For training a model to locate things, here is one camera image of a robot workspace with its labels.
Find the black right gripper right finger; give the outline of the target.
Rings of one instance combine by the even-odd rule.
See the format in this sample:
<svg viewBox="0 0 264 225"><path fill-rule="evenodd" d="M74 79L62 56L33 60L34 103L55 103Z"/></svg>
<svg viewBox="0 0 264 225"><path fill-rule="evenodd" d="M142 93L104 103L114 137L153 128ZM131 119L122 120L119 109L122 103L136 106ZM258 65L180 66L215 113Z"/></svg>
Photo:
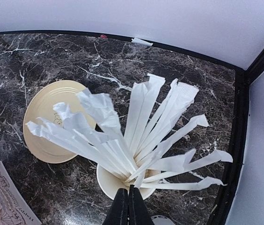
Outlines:
<svg viewBox="0 0 264 225"><path fill-rule="evenodd" d="M129 225L154 225L142 195L135 186L129 188Z"/></svg>

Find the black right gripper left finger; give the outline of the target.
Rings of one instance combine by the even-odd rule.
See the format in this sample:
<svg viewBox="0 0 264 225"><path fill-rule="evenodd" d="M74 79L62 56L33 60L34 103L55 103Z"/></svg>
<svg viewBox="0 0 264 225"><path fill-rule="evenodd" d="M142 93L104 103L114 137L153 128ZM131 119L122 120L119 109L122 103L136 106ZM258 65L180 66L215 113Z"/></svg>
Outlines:
<svg viewBox="0 0 264 225"><path fill-rule="evenodd" d="M119 188L114 201L109 208L103 225L127 225L128 224L128 191Z"/></svg>

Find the cream bear paper bag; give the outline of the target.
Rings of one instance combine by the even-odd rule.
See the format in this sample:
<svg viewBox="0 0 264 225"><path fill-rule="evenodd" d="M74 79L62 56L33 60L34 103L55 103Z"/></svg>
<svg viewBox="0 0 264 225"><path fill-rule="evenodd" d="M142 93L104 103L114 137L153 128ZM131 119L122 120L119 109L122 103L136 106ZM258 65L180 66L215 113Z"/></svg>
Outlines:
<svg viewBox="0 0 264 225"><path fill-rule="evenodd" d="M41 225L0 161L0 225Z"/></svg>

